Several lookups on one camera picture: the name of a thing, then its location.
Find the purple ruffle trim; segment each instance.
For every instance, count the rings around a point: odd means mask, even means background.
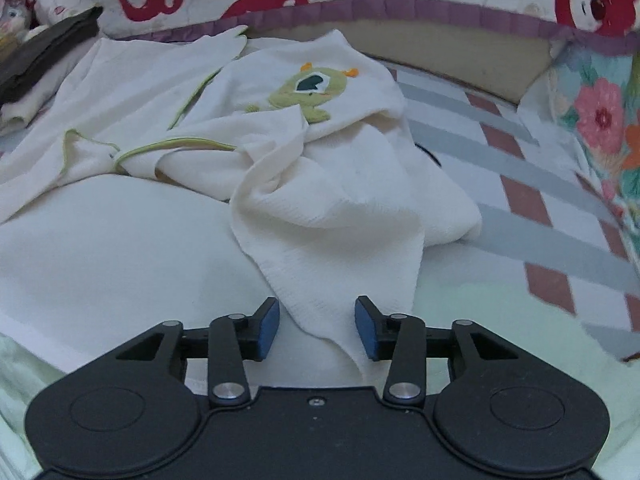
[[[250,12],[225,20],[161,30],[127,39],[161,43],[189,42],[202,36],[219,34],[236,25],[249,25],[256,31],[264,32],[274,28],[295,28],[299,25],[355,20],[437,22],[458,27],[484,28],[525,38],[572,40],[605,56],[629,55],[640,50],[640,34],[637,32],[619,38],[608,38],[533,16],[445,0],[331,0]]]

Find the beige fabric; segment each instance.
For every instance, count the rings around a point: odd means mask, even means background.
[[[551,61],[547,40],[430,22],[327,22],[263,35],[307,41],[334,28],[370,56],[427,70],[513,103]]]
[[[8,34],[0,38],[0,62],[9,57],[16,48],[20,46],[20,41],[13,34]]]

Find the dark brown cloth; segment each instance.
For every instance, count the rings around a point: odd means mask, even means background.
[[[80,43],[98,34],[101,7],[93,7],[43,30],[0,63],[0,105],[15,103]]]

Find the pink flower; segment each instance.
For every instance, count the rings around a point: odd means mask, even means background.
[[[616,196],[616,183],[613,180],[602,181],[602,195],[606,200],[613,200]]]
[[[574,102],[578,112],[576,127],[592,148],[617,153],[624,137],[624,111],[620,87],[603,77],[591,86],[583,86]]]

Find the orange flower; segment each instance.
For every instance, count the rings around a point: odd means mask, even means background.
[[[629,146],[629,153],[622,163],[623,170],[634,170],[640,168],[640,124],[630,124],[625,130],[626,144]]]

